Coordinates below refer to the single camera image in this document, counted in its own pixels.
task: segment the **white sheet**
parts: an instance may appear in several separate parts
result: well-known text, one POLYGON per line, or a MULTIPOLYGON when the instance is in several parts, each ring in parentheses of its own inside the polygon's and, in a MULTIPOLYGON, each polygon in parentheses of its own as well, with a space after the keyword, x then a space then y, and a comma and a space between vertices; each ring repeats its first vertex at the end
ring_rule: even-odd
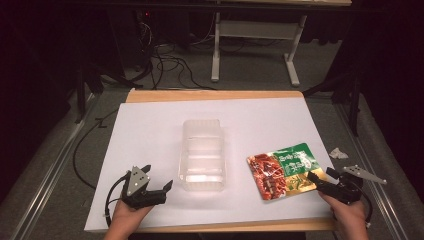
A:
MULTIPOLYGON (((305 142, 325 171, 331 161, 303 98, 206 100, 122 104, 104 159, 86 231, 105 231, 111 186, 132 166, 151 164, 148 190, 174 180, 165 204, 141 228, 329 217, 316 191, 263 201, 246 157, 305 142), (222 192, 187 192, 178 180, 183 122, 219 119, 225 134, 227 183, 222 192)), ((117 198, 122 184, 115 189, 117 198)), ((110 205, 113 212, 114 203, 110 205)))

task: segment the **metal stand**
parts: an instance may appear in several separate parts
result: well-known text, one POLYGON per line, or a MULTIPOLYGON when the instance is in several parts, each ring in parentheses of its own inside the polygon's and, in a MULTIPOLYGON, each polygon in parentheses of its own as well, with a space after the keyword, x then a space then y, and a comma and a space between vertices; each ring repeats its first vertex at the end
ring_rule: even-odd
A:
POLYGON ((303 28, 306 22, 306 15, 301 16, 298 23, 265 23, 265 22, 250 22, 250 21, 221 21, 221 14, 218 12, 215 15, 215 48, 212 59, 212 82, 219 81, 219 39, 221 36, 226 37, 249 37, 249 38, 264 38, 264 39, 288 39, 292 40, 292 45, 289 53, 283 55, 289 72, 290 82, 293 87, 300 85, 297 77, 296 69, 293 64, 294 54, 299 45, 300 37, 302 36, 303 28))

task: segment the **plastic food container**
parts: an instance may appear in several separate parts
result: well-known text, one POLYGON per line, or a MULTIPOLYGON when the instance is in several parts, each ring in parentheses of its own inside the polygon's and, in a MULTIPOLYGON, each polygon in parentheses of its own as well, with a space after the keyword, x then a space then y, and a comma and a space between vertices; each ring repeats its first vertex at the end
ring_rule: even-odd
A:
POLYGON ((187 120, 179 177, 188 191, 220 191, 225 185, 224 134, 219 120, 187 120))

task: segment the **package label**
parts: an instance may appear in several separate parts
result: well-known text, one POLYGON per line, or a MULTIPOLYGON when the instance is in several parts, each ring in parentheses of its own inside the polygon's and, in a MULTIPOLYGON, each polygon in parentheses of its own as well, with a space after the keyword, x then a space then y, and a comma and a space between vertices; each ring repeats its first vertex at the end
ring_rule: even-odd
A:
POLYGON ((306 143, 249 156, 247 162, 263 200, 315 189, 315 184, 307 178, 309 171, 326 180, 326 174, 306 143))

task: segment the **human hand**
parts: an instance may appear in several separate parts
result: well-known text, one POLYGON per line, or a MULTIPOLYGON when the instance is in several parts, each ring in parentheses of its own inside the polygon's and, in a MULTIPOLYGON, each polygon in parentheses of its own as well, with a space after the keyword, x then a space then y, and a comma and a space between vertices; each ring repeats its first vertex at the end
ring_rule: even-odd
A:
POLYGON ((112 223, 105 235, 105 240, 127 239, 140 226, 144 217, 152 210, 153 206, 135 210, 118 200, 113 212, 112 223))
POLYGON ((368 233, 365 225, 365 206, 361 201, 346 205, 337 199, 318 191, 337 219, 337 227, 345 240, 366 240, 368 233))

